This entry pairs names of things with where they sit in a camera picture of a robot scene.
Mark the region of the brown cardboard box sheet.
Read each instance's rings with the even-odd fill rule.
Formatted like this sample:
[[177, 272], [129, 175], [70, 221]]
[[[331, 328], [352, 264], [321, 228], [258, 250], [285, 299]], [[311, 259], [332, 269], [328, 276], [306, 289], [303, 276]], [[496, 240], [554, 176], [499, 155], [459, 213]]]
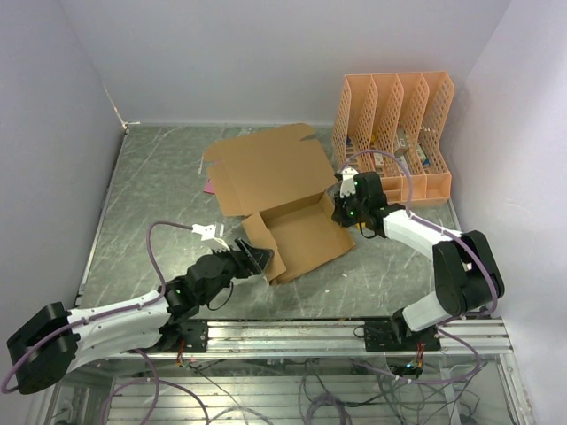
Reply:
[[270, 283], [287, 283], [355, 246], [331, 218], [334, 171], [307, 124], [220, 140], [203, 159], [222, 214], [242, 218], [252, 246], [273, 251]]

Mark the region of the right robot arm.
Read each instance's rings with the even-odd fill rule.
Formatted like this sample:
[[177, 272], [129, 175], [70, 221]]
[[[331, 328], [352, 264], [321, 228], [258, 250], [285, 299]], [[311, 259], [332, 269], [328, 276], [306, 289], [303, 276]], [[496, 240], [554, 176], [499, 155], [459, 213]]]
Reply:
[[357, 227], [366, 239], [381, 237], [405, 244], [432, 263], [433, 291], [390, 317], [364, 322], [355, 335], [369, 352], [435, 351], [437, 326], [481, 307], [494, 305], [505, 291], [486, 236], [436, 225], [387, 201], [380, 177], [351, 167], [336, 174], [331, 218], [343, 228]]

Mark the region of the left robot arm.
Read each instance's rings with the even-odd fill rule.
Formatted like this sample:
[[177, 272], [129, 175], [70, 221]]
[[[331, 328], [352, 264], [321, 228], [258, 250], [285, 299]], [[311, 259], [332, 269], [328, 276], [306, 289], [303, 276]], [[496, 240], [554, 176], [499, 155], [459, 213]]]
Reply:
[[263, 274], [274, 255], [241, 238], [235, 243], [202, 256], [186, 274], [141, 297], [90, 309], [44, 306], [8, 338], [12, 369], [1, 391], [34, 394], [96, 359], [135, 349], [172, 351], [186, 320], [232, 289], [234, 280]]

